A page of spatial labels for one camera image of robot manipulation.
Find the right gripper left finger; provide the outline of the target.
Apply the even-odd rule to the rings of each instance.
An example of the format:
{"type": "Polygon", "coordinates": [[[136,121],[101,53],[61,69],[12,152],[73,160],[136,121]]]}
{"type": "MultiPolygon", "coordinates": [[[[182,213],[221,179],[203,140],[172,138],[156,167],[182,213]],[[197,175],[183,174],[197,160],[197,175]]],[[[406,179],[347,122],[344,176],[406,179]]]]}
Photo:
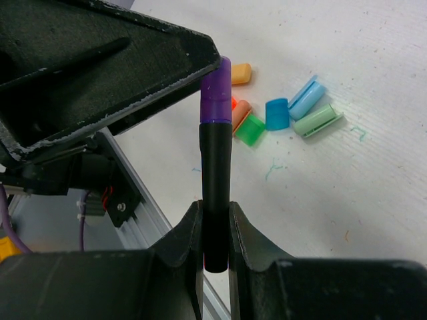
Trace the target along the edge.
{"type": "Polygon", "coordinates": [[[147,249],[32,253],[1,264],[2,319],[201,319],[201,203],[147,249]]]}

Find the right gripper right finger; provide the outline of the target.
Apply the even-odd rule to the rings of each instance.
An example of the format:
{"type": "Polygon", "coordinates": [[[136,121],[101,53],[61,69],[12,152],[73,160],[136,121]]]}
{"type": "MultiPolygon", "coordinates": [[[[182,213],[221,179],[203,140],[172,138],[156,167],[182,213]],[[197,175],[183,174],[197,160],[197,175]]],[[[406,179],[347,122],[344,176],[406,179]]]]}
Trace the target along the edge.
{"type": "Polygon", "coordinates": [[[231,203],[233,319],[425,319],[426,268],[397,259],[292,257],[231,203]]]}

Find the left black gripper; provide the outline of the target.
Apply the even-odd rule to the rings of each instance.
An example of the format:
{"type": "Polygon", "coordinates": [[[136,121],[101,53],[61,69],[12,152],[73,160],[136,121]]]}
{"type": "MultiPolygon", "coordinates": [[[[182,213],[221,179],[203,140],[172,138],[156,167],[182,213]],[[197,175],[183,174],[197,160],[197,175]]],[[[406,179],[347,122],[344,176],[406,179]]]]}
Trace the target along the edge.
{"type": "Polygon", "coordinates": [[[2,1],[1,184],[101,192],[109,129],[195,93],[219,64],[210,36],[106,1],[2,1]]]}

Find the purple-capped marker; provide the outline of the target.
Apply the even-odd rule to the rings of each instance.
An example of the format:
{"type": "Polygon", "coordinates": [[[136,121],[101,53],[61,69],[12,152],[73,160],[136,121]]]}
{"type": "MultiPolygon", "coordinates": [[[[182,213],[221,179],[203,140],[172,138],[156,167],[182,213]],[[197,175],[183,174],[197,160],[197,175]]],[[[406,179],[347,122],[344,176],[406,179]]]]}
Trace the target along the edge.
{"type": "Polygon", "coordinates": [[[228,268],[232,131],[231,61],[222,57],[202,79],[200,97],[203,254],[210,273],[228,268]]]}

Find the green highlighter cap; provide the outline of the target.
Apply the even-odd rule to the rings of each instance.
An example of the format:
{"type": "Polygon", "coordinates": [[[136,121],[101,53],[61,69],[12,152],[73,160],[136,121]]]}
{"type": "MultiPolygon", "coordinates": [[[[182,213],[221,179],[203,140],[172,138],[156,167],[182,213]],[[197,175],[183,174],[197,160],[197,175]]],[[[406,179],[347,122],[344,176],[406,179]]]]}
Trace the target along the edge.
{"type": "Polygon", "coordinates": [[[253,114],[249,114],[235,132],[235,136],[247,146],[255,145],[264,132],[265,123],[253,114]]]}

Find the light green pen cap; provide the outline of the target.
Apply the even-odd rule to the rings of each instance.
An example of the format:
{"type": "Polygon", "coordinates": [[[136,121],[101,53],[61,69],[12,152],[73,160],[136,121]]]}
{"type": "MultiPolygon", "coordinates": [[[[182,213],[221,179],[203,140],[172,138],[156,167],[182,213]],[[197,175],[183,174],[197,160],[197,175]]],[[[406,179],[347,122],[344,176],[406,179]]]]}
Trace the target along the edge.
{"type": "Polygon", "coordinates": [[[342,113],[337,113],[330,104],[327,104],[296,121],[293,129],[300,137],[307,138],[340,120],[343,116],[342,113]]]}

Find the blue highlighter cap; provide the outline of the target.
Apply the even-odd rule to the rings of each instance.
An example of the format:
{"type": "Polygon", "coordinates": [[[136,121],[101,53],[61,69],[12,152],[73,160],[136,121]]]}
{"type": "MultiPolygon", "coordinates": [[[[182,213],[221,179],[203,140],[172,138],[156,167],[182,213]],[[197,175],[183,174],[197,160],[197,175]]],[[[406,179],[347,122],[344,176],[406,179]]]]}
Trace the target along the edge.
{"type": "Polygon", "coordinates": [[[290,126],[288,100],[286,98],[273,99],[266,102],[266,130],[278,131],[290,126]]]}

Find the orange highlighter cap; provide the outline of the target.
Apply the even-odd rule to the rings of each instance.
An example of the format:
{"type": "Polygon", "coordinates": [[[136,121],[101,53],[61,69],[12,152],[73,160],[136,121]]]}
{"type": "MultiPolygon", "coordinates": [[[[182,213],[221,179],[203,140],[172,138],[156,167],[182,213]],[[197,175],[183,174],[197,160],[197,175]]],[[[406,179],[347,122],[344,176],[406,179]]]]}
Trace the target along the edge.
{"type": "Polygon", "coordinates": [[[237,104],[238,104],[238,101],[234,97],[232,97],[232,110],[235,109],[237,104]]]}

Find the yellow marker cap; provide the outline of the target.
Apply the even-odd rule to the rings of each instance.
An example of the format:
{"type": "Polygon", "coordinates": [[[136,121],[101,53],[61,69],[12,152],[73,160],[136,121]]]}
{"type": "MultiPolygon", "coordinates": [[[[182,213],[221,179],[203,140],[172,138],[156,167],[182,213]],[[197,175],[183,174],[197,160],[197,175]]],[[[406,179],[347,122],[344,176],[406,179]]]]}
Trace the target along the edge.
{"type": "Polygon", "coordinates": [[[232,65],[232,85],[249,83],[252,77],[252,66],[249,63],[232,65]]]}

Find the light blue pen cap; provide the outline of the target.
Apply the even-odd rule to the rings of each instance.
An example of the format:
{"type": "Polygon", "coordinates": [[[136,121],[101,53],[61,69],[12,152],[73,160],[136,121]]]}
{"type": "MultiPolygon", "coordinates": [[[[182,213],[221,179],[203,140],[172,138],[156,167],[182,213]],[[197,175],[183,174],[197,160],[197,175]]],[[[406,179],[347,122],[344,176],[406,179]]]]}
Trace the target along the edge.
{"type": "Polygon", "coordinates": [[[317,82],[317,78],[314,75],[289,102],[289,114],[294,121],[303,118],[325,94],[326,88],[317,82]]]}

